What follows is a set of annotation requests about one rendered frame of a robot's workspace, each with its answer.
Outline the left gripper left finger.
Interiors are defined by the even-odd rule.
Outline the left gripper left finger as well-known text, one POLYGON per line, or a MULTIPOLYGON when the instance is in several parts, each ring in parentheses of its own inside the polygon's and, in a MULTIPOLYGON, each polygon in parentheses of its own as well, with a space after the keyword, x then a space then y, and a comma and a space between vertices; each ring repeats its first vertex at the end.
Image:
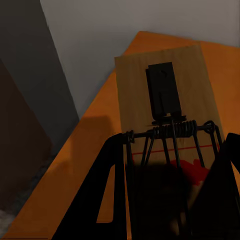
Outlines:
POLYGON ((127 240, 123 133, 104 143, 51 240, 127 240), (113 221, 97 223, 113 165, 113 221))

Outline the mousetrap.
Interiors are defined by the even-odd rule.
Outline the mousetrap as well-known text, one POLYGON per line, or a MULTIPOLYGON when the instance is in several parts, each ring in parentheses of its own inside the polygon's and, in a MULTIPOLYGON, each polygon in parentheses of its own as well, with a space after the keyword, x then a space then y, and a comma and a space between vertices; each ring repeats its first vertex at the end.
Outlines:
POLYGON ((132 240, 240 240, 201 44, 114 58, 132 240))

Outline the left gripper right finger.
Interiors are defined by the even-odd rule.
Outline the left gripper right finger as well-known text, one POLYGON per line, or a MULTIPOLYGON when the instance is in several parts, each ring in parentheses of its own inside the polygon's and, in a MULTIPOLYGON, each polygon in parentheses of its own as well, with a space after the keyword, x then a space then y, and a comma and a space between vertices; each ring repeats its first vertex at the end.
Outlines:
POLYGON ((240 173, 240 135, 235 133, 228 133, 226 138, 226 145, 230 160, 240 173))

